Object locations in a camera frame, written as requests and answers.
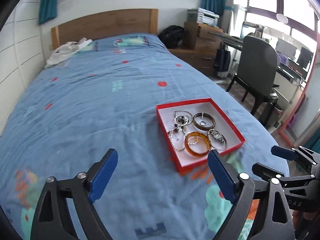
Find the silver wristwatch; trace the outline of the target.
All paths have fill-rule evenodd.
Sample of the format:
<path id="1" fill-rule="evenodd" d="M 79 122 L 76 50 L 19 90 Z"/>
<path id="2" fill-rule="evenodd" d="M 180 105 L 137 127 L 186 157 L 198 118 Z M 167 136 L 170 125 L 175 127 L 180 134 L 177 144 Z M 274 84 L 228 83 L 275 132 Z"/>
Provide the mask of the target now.
<path id="1" fill-rule="evenodd" d="M 218 142 L 222 143 L 222 144 L 225 144 L 226 143 L 226 140 L 225 140 L 225 137 L 223 136 L 222 133 L 220 133 L 219 131 L 216 131 L 214 129 L 211 129 L 209 131 L 209 134 Z"/>

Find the thin silver wire bangle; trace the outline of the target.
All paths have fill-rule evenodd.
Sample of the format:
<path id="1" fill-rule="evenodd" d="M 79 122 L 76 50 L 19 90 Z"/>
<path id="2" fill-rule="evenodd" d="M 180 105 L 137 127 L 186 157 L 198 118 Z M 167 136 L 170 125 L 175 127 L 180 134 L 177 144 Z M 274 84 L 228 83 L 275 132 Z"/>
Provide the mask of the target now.
<path id="1" fill-rule="evenodd" d="M 211 143 L 211 146 L 212 148 L 214 148 L 215 150 L 218 150 L 218 151 L 223 151 L 226 147 L 227 147 L 227 140 L 226 140 L 226 143 L 225 144 L 222 144 L 218 141 L 216 141 L 210 134 L 209 134 L 209 131 L 208 131 L 208 139 L 210 140 L 210 143 Z"/>

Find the amber orange bangle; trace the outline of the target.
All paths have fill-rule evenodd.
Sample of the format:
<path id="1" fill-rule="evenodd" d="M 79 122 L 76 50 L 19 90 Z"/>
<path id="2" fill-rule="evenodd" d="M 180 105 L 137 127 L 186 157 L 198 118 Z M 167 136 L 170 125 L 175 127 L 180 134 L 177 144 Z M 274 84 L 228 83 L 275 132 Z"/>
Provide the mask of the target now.
<path id="1" fill-rule="evenodd" d="M 203 140 L 206 144 L 206 150 L 204 152 L 201 152 L 201 153 L 198 153 L 194 150 L 191 149 L 190 145 L 189 145 L 189 140 L 193 137 L 196 137 L 196 138 L 200 138 L 201 140 Z M 210 140 L 208 139 L 208 137 L 206 135 L 204 135 L 203 133 L 200 133 L 200 132 L 190 132 L 190 133 L 187 133 L 185 136 L 184 136 L 184 146 L 185 146 L 185 149 L 187 150 L 187 152 L 194 156 L 194 157 L 197 157 L 197 158 L 201 158 L 201 157 L 204 157 L 206 155 L 209 154 L 209 152 L 211 151 L 212 149 L 212 146 L 211 146 L 211 142 Z"/>

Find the dark brown bangle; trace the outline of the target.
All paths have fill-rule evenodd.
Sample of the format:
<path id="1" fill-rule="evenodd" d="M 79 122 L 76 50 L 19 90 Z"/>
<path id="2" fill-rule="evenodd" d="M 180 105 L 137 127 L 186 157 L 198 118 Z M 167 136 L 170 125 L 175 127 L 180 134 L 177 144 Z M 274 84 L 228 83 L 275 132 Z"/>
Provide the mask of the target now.
<path id="1" fill-rule="evenodd" d="M 215 127 L 216 121 L 210 114 L 199 112 L 193 116 L 193 124 L 197 129 L 209 131 Z"/>

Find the red jewelry box tray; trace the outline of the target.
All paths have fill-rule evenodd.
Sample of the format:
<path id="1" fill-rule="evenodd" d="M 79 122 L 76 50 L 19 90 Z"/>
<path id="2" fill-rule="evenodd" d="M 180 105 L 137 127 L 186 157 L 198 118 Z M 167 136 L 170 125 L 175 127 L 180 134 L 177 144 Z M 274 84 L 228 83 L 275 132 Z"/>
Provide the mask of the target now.
<path id="1" fill-rule="evenodd" d="M 208 131 L 197 129 L 193 124 L 193 116 L 199 112 L 210 114 L 216 121 L 213 129 L 221 132 L 226 138 L 227 147 L 223 151 L 218 151 L 221 155 L 239 149 L 246 141 L 230 118 L 210 98 L 157 105 L 157 119 L 179 173 L 192 170 L 207 162 L 208 155 L 201 158 L 194 157 L 187 152 L 184 146 L 184 136 L 187 133 L 200 132 L 208 137 Z M 206 150 L 206 144 L 200 138 L 191 138 L 189 145 L 192 150 L 198 153 Z"/>

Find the dark green chair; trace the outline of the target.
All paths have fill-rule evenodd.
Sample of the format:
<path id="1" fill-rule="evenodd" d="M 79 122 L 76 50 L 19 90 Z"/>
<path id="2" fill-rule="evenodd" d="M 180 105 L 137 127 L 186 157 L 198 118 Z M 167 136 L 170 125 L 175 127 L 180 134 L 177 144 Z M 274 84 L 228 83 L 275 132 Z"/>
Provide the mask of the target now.
<path id="1" fill-rule="evenodd" d="M 245 89 L 243 99 L 251 94 L 255 101 L 251 114 L 255 115 L 262 103 L 269 103 L 271 108 L 261 122 L 266 126 L 277 104 L 278 95 L 274 89 L 274 78 L 279 65 L 277 52 L 266 41 L 247 35 L 243 39 L 242 51 L 238 70 L 234 74 L 228 88 L 229 92 L 234 83 Z"/>

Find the dark blue hanging bag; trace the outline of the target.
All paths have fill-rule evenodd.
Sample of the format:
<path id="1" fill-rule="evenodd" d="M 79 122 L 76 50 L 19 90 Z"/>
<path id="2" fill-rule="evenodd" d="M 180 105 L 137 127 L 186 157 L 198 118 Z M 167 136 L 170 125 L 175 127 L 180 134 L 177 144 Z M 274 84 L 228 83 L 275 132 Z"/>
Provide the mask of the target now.
<path id="1" fill-rule="evenodd" d="M 225 78 L 228 75 L 229 64 L 231 61 L 231 53 L 224 48 L 218 49 L 214 61 L 214 75 Z"/>

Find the wooden drawer cabinet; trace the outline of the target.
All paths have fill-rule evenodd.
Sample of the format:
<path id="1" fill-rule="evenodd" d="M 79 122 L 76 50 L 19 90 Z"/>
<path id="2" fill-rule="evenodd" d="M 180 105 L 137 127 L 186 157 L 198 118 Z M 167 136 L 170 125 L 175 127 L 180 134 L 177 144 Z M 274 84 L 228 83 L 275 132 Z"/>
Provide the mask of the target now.
<path id="1" fill-rule="evenodd" d="M 185 22 L 186 37 L 182 45 L 169 51 L 206 76 L 214 75 L 217 50 L 223 30 L 203 23 Z"/>

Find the blue patterned bed sheet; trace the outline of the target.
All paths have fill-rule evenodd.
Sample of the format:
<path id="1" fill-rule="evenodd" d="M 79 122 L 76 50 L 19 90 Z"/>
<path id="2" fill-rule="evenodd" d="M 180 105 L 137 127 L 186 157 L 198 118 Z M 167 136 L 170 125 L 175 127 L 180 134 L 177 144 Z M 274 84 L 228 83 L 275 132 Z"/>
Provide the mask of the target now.
<path id="1" fill-rule="evenodd" d="M 245 143 L 226 156 L 239 172 L 255 163 L 286 176 L 276 141 L 214 81 L 172 55 L 154 35 L 111 37 L 43 70 L 1 136 L 1 206 L 29 239 L 49 176 L 87 171 L 108 149 L 118 165 L 95 202 L 114 239 L 212 239 L 231 208 L 207 166 L 180 175 L 156 116 L 161 104 L 212 99 Z"/>

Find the black backpack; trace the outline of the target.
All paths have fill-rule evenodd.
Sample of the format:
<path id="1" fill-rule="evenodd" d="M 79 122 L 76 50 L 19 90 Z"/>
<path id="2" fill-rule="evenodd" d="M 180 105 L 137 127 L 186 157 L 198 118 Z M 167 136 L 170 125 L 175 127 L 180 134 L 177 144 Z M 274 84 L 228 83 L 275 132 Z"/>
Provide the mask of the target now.
<path id="1" fill-rule="evenodd" d="M 176 49 L 182 44 L 186 33 L 187 31 L 185 28 L 178 25 L 171 25 L 165 28 L 158 35 L 158 38 L 167 49 Z"/>

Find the white printer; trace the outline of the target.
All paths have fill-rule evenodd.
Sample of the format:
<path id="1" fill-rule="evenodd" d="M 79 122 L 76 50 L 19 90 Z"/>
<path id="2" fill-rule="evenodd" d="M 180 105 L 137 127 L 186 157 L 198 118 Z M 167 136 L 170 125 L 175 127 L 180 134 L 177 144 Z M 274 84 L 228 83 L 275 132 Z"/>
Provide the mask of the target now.
<path id="1" fill-rule="evenodd" d="M 206 9 L 188 9 L 187 21 L 207 24 L 212 27 L 217 27 L 220 16 Z"/>

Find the white wardrobe doors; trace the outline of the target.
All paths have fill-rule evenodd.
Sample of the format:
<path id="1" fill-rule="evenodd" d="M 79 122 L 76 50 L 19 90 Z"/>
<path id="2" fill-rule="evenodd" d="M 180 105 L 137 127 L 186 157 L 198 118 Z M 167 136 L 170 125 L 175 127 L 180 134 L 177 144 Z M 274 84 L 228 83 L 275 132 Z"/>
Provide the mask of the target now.
<path id="1" fill-rule="evenodd" d="M 26 88 L 44 67 L 41 0 L 20 0 L 1 29 L 1 133 Z"/>

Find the wooden headboard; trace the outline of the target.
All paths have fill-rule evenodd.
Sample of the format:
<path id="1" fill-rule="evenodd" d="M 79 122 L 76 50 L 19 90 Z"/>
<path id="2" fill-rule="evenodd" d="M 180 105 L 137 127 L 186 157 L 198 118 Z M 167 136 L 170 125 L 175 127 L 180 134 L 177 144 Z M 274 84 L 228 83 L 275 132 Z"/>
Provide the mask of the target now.
<path id="1" fill-rule="evenodd" d="M 158 9 L 123 9 L 87 15 L 51 29 L 53 49 L 85 37 L 102 38 L 131 33 L 158 32 Z"/>

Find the left teal curtain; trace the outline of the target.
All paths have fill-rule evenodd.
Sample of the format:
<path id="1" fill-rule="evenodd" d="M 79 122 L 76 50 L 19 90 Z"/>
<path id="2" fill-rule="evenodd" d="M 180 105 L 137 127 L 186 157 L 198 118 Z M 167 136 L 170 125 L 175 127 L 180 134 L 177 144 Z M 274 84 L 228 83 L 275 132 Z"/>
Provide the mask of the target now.
<path id="1" fill-rule="evenodd" d="M 57 0 L 41 0 L 39 9 L 39 25 L 57 17 Z"/>

